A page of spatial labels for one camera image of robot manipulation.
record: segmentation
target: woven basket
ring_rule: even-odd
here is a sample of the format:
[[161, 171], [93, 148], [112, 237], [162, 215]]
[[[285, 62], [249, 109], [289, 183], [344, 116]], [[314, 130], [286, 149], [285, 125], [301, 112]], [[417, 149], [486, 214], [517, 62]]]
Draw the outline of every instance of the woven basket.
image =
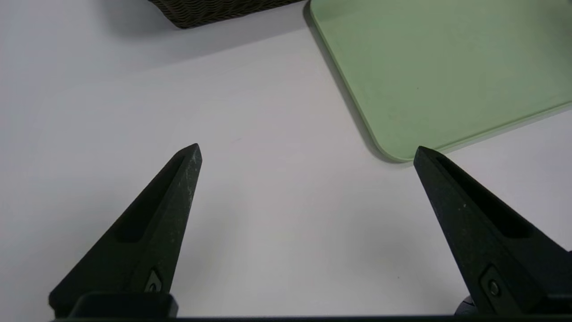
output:
[[240, 17], [301, 0], [149, 0], [179, 28]]

